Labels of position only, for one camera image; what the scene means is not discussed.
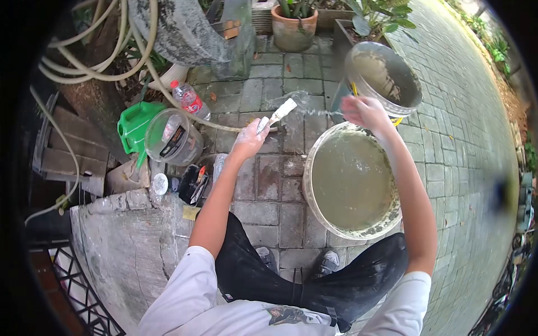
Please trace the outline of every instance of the black pants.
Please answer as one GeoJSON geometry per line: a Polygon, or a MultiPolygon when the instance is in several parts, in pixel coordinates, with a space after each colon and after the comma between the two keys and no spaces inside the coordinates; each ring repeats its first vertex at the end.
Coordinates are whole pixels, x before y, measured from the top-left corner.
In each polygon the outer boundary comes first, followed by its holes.
{"type": "Polygon", "coordinates": [[[241,299],[310,309],[330,315],[345,332],[404,274],[407,251],[404,235],[396,233],[370,246],[343,269],[294,284],[262,263],[241,222],[230,212],[215,268],[218,287],[228,302],[241,299]]]}

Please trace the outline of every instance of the gray sneaker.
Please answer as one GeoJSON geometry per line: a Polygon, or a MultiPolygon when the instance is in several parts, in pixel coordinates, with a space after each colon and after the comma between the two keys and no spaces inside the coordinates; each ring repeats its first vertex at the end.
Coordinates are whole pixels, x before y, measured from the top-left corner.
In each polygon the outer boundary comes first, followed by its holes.
{"type": "Polygon", "coordinates": [[[277,270],[277,261],[274,257],[273,251],[267,246],[260,246],[256,248],[256,252],[260,256],[261,261],[268,267],[271,271],[278,274],[277,270]]]}
{"type": "Polygon", "coordinates": [[[338,266],[340,266],[340,259],[338,258],[338,254],[336,254],[336,252],[334,251],[327,251],[323,255],[320,266],[317,269],[316,273],[312,275],[312,279],[317,279],[322,276],[329,275],[335,272],[338,269],[338,266]]]}

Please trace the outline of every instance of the green watering can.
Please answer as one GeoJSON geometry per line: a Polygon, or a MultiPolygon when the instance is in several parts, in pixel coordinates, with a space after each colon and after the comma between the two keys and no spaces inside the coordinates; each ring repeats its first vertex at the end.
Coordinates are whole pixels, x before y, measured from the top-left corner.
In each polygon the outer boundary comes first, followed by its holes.
{"type": "Polygon", "coordinates": [[[144,147],[144,138],[146,129],[160,111],[166,106],[157,102],[140,102],[122,112],[118,121],[118,135],[122,141],[123,150],[127,153],[138,152],[136,169],[133,175],[138,175],[142,163],[147,158],[146,148],[144,147]]]}

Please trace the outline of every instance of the hand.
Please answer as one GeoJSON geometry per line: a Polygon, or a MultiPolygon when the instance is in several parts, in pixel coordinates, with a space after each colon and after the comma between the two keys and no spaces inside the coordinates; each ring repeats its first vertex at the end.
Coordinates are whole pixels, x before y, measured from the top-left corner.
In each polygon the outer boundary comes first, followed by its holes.
{"type": "Polygon", "coordinates": [[[342,98],[340,109],[347,121],[368,128],[376,138],[383,138],[385,133],[396,129],[383,105],[375,98],[346,96],[342,98]]]}
{"type": "Polygon", "coordinates": [[[233,143],[230,156],[240,159],[242,162],[253,157],[260,150],[265,141],[265,137],[269,134],[269,125],[265,126],[264,130],[256,135],[256,128],[260,118],[254,119],[247,127],[244,127],[236,141],[233,143]]]}

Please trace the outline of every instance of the clay flower pot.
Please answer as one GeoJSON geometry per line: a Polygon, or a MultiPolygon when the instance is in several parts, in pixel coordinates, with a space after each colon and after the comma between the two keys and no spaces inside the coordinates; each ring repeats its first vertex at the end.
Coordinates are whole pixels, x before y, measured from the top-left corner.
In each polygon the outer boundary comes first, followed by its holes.
{"type": "Polygon", "coordinates": [[[312,47],[316,32],[317,10],[306,19],[288,19],[283,16],[280,5],[271,10],[273,17],[274,45],[282,51],[302,52],[312,47]]]}

